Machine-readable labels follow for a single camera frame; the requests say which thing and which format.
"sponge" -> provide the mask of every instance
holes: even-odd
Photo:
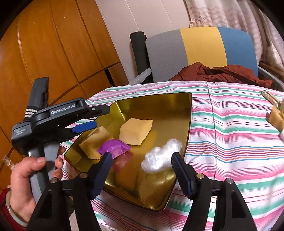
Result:
[[[284,120],[283,114],[277,109],[275,105],[273,105],[269,119],[269,123],[275,128],[278,129],[279,132],[282,132],[284,129]]]
[[[104,127],[98,127],[79,143],[79,146],[90,159],[98,160],[101,154],[97,150],[104,142],[112,139],[113,136]]]
[[[141,145],[152,128],[151,119],[129,119],[120,128],[119,139],[129,145]]]

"purple bag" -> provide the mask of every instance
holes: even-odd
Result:
[[[102,144],[102,146],[98,149],[98,152],[101,155],[103,155],[105,152],[110,152],[112,158],[114,159],[130,149],[131,147],[120,140],[108,140]]]

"hand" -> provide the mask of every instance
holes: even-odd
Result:
[[[64,151],[65,148],[60,146],[58,155],[63,154]],[[41,170],[45,164],[45,157],[25,157],[20,163],[15,165],[12,171],[10,205],[12,210],[26,222],[30,220],[36,206],[31,192],[29,175],[33,171]],[[54,171],[53,176],[61,179],[63,177],[61,170],[63,167],[62,158],[58,157],[55,160],[55,166],[57,169]]]

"wooden cabinet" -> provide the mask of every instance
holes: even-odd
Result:
[[[8,139],[12,127],[24,118],[32,88],[19,50],[17,20],[0,41],[0,127]]]
[[[9,156],[9,159],[12,161],[13,164],[19,163],[23,157],[17,153],[17,151],[14,149]],[[0,188],[5,189],[10,184],[10,177],[11,177],[11,169],[4,165],[2,166],[1,172],[0,172]]]
[[[77,80],[58,38],[49,1],[32,1],[20,13],[17,28],[27,71],[32,81],[49,76],[49,102],[53,102]]]
[[[92,76],[85,82],[81,83],[83,91],[86,93],[87,98],[90,98],[96,93],[110,87],[110,83],[104,71]]]
[[[0,128],[10,140],[36,78],[49,76],[54,104],[110,87],[103,69],[128,83],[94,0],[33,0],[0,41]]]
[[[120,60],[96,2],[94,0],[77,0],[77,3],[103,68],[119,62]]]
[[[129,83],[121,63],[113,65],[108,70],[115,86],[123,86]]]
[[[75,0],[50,0],[59,39],[78,81],[102,70]]]
[[[12,145],[7,137],[4,135],[3,131],[0,129],[0,167],[1,167],[1,160],[5,155],[8,155]]]

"bracelet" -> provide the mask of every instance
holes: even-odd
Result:
[[[6,206],[7,209],[11,215],[11,217],[21,226],[23,227],[27,227],[28,223],[26,221],[23,221],[22,219],[20,219],[15,212],[12,210],[11,205],[10,205],[10,196],[11,196],[11,189],[10,191],[6,194]]]

